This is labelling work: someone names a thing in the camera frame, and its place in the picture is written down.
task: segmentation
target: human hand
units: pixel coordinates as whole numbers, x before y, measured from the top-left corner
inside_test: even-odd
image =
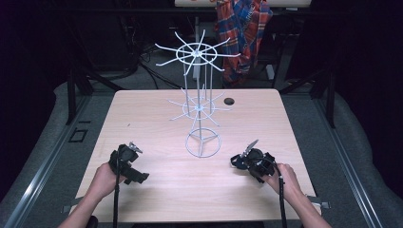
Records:
[[[120,176],[119,182],[126,179]],[[86,191],[86,197],[92,198],[96,201],[101,201],[104,197],[109,195],[114,189],[116,184],[116,175],[113,173],[108,163],[103,163],[97,168],[91,185]]]
[[[304,196],[294,169],[289,164],[278,163],[277,166],[284,182],[284,198],[289,203],[292,203],[297,198]],[[278,171],[276,169],[273,176],[266,175],[261,177],[261,179],[266,181],[278,193]]]

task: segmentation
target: plaid shirt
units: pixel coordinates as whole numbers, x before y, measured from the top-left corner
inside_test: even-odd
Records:
[[[264,27],[272,17],[265,0],[218,0],[218,33],[221,41],[231,38],[222,46],[224,54],[239,57],[223,58],[223,85],[241,84],[251,64],[256,63]]]

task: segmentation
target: wire display stand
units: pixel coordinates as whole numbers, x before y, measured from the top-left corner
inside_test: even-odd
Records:
[[[213,98],[213,68],[217,69],[218,71],[224,71],[223,69],[214,65],[214,61],[217,57],[237,57],[238,55],[225,55],[225,54],[218,54],[216,48],[226,44],[228,40],[221,42],[217,45],[210,46],[204,44],[205,30],[202,33],[201,39],[199,42],[195,43],[186,43],[177,32],[175,35],[178,37],[179,40],[183,43],[181,47],[176,49],[170,47],[162,47],[156,44],[158,48],[175,51],[176,58],[169,60],[162,64],[157,64],[157,66],[165,66],[167,64],[173,63],[175,61],[180,61],[183,63],[183,78],[184,78],[184,86],[185,88],[182,89],[182,92],[185,96],[185,102],[183,104],[176,103],[173,101],[168,100],[170,103],[174,105],[180,105],[182,107],[183,114],[171,119],[174,121],[180,117],[187,117],[193,120],[191,129],[186,137],[185,146],[187,151],[198,157],[198,158],[208,158],[215,155],[219,152],[221,147],[221,138],[220,135],[214,131],[213,129],[202,127],[202,120],[210,120],[216,126],[220,126],[217,122],[215,122],[212,118],[213,113],[216,110],[224,110],[228,111],[230,109],[226,108],[217,108],[214,104],[214,101],[221,97],[224,93],[220,94],[219,96]],[[204,84],[201,87],[200,82],[200,67],[204,66]],[[199,75],[196,76],[197,82],[197,97],[192,97],[188,93],[187,89],[187,75],[191,68],[194,68],[195,72],[198,72]],[[210,72],[209,77],[209,84],[207,82],[207,71]],[[214,143],[215,146],[213,151],[204,151],[205,145],[207,143]]]

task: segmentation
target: black cable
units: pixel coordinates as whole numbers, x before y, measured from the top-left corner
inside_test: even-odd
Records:
[[[118,227],[118,206],[119,206],[119,180],[121,176],[121,159],[120,159],[120,150],[117,151],[118,156],[116,159],[116,184],[115,184],[115,196],[113,201],[113,228]]]
[[[282,227],[287,228],[287,217],[285,216],[285,207],[284,207],[284,179],[282,178],[281,172],[279,171],[275,161],[270,161],[270,160],[265,159],[265,158],[261,158],[261,159],[272,163],[273,167],[275,167],[276,171],[278,172],[279,210],[281,212]]]
[[[182,86],[175,84],[174,82],[172,82],[169,79],[165,78],[163,75],[161,75],[160,73],[154,71],[153,69],[151,69],[150,67],[144,65],[143,63],[139,63],[139,66],[142,67],[143,69],[145,69],[148,72],[148,74],[154,80],[156,88],[158,88],[158,86],[157,86],[157,83],[155,81],[155,78],[160,79],[161,81],[163,81],[165,84],[167,84],[171,88],[176,88],[176,89],[182,88]]]

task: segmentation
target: wooden table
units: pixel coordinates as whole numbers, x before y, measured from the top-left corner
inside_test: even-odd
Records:
[[[180,90],[132,90],[116,93],[95,145],[77,197],[85,194],[96,168],[109,161],[120,144],[133,141],[143,154],[133,167],[150,176],[143,184],[121,184],[119,222],[192,222],[280,219],[278,194],[258,183],[248,171],[231,166],[230,158],[259,139],[255,148],[269,152],[277,162],[294,167],[302,191],[314,196],[304,161],[278,92],[274,89],[213,90],[216,126],[203,127],[221,137],[220,151],[197,158],[185,148],[192,120],[181,117],[184,103]],[[189,90],[197,96],[196,90]],[[227,105],[225,98],[235,103]],[[288,219],[297,214],[285,202]],[[113,194],[101,201],[94,214],[100,222],[113,219]]]

